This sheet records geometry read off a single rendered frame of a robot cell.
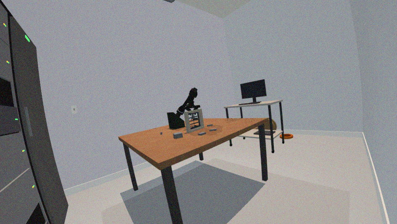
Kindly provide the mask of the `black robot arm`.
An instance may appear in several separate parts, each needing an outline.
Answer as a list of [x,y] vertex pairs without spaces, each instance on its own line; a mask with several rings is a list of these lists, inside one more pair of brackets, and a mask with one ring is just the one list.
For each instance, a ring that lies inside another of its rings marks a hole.
[[180,117],[180,115],[183,115],[183,113],[185,112],[184,107],[186,107],[186,108],[191,108],[191,107],[193,107],[193,103],[192,103],[192,102],[189,103],[189,104],[187,104],[187,103],[188,103],[189,101],[193,101],[194,98],[197,97],[197,88],[192,88],[189,92],[190,92],[190,93],[189,93],[189,95],[188,95],[186,101],[184,102],[184,104],[183,104],[182,106],[180,106],[180,107],[178,108],[178,110],[176,111],[176,112],[177,112],[176,115],[179,116],[179,117]]

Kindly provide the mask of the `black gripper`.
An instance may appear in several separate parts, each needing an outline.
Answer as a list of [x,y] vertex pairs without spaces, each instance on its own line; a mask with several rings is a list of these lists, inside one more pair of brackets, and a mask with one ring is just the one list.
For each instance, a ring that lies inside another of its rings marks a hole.
[[[188,103],[193,103],[193,107],[191,107],[191,108],[194,108],[194,110],[196,110],[196,109],[198,109],[198,108],[200,108],[200,105],[194,105],[194,101],[189,101]],[[186,107],[184,107],[184,109],[186,109],[187,111],[191,111],[191,109],[190,108],[186,108]]]

